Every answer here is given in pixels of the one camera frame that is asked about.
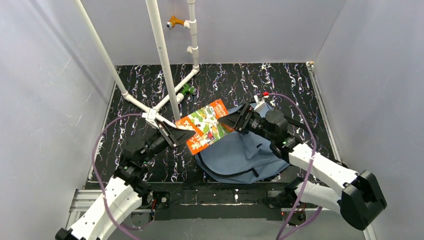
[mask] green toy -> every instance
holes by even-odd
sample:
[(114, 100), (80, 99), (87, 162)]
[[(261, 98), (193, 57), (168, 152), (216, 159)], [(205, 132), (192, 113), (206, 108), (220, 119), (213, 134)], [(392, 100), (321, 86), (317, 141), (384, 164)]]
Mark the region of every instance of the green toy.
[(186, 95), (186, 93), (190, 93), (191, 95), (194, 95), (197, 92), (197, 89), (194, 86), (190, 86), (187, 83), (184, 84), (183, 89), (181, 93), (183, 95)]

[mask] children's book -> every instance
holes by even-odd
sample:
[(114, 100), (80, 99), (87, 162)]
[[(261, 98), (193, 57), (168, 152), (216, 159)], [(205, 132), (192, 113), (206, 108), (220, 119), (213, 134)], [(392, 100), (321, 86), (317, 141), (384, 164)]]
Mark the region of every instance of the children's book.
[(196, 134), (186, 143), (192, 155), (199, 153), (225, 135), (234, 131), (225, 124), (218, 122), (218, 119), (228, 115), (228, 111), (221, 99), (197, 110), (180, 120), (175, 125), (179, 129), (192, 130)]

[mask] gray wall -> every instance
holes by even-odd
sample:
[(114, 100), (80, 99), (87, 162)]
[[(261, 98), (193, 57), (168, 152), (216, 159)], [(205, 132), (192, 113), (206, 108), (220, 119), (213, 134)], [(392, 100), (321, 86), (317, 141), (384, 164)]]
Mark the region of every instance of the gray wall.
[(424, 235), (424, 1), (348, 0), (316, 59), (342, 159), (372, 171), (388, 208), (378, 239)]
[[(306, 218), (315, 210), (307, 210)], [(147, 224), (147, 214), (135, 214), (124, 221), (129, 226)], [(281, 221), (265, 218), (232, 219), (172, 219), (152, 222), (143, 231), (134, 231), (142, 240), (274, 240), (281, 228)], [(282, 235), (292, 228), (287, 227)], [(124, 234), (116, 230), (108, 240), (123, 240)], [(365, 240), (364, 234), (345, 222), (340, 214), (323, 210), (316, 220), (296, 231), (286, 240)]]
[(0, 3), (1, 239), (65, 226), (113, 87), (73, 1), (39, 2)]
[[(315, 60), (346, 0), (197, 0), (200, 63)], [(160, 64), (144, 0), (83, 0), (116, 65)], [(188, 19), (187, 0), (159, 0), (166, 21)], [(182, 26), (163, 29), (171, 64), (193, 63)]]

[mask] orange clip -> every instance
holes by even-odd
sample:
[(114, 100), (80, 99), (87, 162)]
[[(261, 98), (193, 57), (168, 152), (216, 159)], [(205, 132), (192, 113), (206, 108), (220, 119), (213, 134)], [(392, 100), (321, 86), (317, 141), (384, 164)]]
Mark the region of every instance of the orange clip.
[(184, 26), (184, 21), (176, 18), (175, 16), (172, 16), (168, 22), (172, 24), (172, 26), (170, 27), (171, 29), (177, 24)]

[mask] white pvc pipe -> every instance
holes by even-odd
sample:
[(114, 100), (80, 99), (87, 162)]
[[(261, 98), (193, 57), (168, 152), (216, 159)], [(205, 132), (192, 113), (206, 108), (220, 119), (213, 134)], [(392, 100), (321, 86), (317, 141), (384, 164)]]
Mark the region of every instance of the white pvc pipe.
[[(145, 111), (146, 113), (149, 111), (149, 107), (144, 105), (143, 103), (139, 102), (137, 99), (135, 99), (133, 96), (131, 96), (130, 94), (127, 94), (124, 96), (125, 100), (127, 100), (128, 102), (136, 105), (137, 107), (141, 108), (143, 111)], [(166, 122), (167, 124), (169, 124), (170, 126), (176, 128), (175, 124), (173, 124), (171, 121), (169, 121), (168, 119), (164, 118), (163, 116), (161, 116), (159, 113), (156, 113), (156, 119), (159, 122)]]
[(168, 58), (167, 45), (165, 44), (164, 31), (162, 29), (161, 16), (159, 14), (158, 2), (156, 0), (146, 0), (148, 16), (150, 17), (151, 28), (153, 29), (154, 40), (156, 41), (157, 52), (159, 53), (160, 64), (162, 65), (163, 76), (165, 78), (166, 89), (172, 107), (175, 121), (180, 120), (180, 110), (178, 109), (177, 95), (175, 93), (174, 81), (171, 73), (170, 60)]
[[(199, 47), (197, 40), (197, 22), (195, 14), (195, 2), (196, 0), (187, 0), (188, 2), (188, 11), (189, 11), (189, 24), (190, 24), (190, 34), (191, 34), (191, 54), (193, 56), (193, 69), (191, 72), (175, 87), (175, 92), (178, 92), (184, 84), (186, 84), (190, 79), (193, 78), (199, 72)], [(160, 110), (168, 101), (170, 96), (167, 95), (163, 98), (154, 109)]]
[[(175, 92), (178, 92), (180, 89), (183, 88), (183, 86), (190, 81), (190, 79), (193, 78), (194, 75), (196, 75), (196, 73), (198, 72), (198, 70), (191, 70), (190, 73), (184, 77), (183, 80), (181, 80), (180, 83), (178, 83), (177, 86), (175, 86)], [(156, 110), (160, 110), (168, 101), (170, 100), (170, 96), (166, 95), (155, 107), (153, 107), (153, 109)]]
[[(94, 44), (97, 47), (98, 52), (100, 53), (101, 57), (103, 58), (103, 61), (105, 62), (107, 68), (110, 71), (110, 74), (113, 76), (113, 79), (116, 82), (116, 85), (118, 86), (123, 98), (125, 100), (127, 100), (128, 102), (136, 105), (137, 107), (139, 107), (141, 110), (143, 110), (144, 112), (148, 112), (150, 110), (150, 107), (144, 105), (143, 103), (141, 103), (140, 101), (138, 101), (137, 99), (135, 99), (133, 96), (131, 96), (127, 89), (125, 88), (124, 84), (122, 83), (121, 78), (119, 77), (116, 69), (115, 69), (115, 65), (113, 64), (111, 58), (108, 55), (108, 52), (106, 51), (105, 46), (103, 45), (102, 41), (100, 40), (99, 35), (96, 32), (96, 29), (93, 26), (93, 23), (91, 22), (89, 15), (87, 14), (83, 4), (81, 3), (81, 0), (75, 0), (75, 4), (76, 7), (78, 8), (79, 12), (82, 15), (82, 18), (84, 19), (85, 23), (87, 24), (88, 29), (90, 30), (90, 34), (91, 37), (94, 41)], [(159, 115), (158, 113), (156, 114), (156, 119), (160, 122), (166, 122), (167, 124), (169, 124), (170, 126), (175, 128), (175, 125), (170, 122), (168, 119), (164, 118), (163, 116)]]
[(199, 68), (199, 47), (198, 47), (198, 27), (195, 13), (195, 2), (196, 0), (187, 0), (188, 2), (188, 14), (191, 34), (191, 49), (193, 51), (193, 68)]
[(82, 18), (84, 19), (85, 23), (88, 26), (88, 29), (90, 31), (91, 37), (94, 41), (95, 46), (97, 47), (98, 52), (100, 53), (101, 57), (103, 58), (104, 63), (106, 64), (107, 68), (109, 69), (110, 74), (112, 74), (113, 79), (116, 82), (116, 85), (118, 86), (120, 92), (122, 95), (127, 94), (128, 91), (125, 88), (124, 84), (122, 83), (121, 78), (119, 77), (117, 70), (115, 69), (115, 65), (112, 62), (111, 58), (109, 57), (108, 52), (106, 51), (105, 46), (102, 43), (102, 40), (100, 40), (99, 35), (96, 32), (96, 29), (93, 26), (92, 21), (89, 18), (89, 15), (87, 14), (83, 4), (80, 0), (75, 0), (76, 7), (78, 8), (79, 12), (82, 15)]

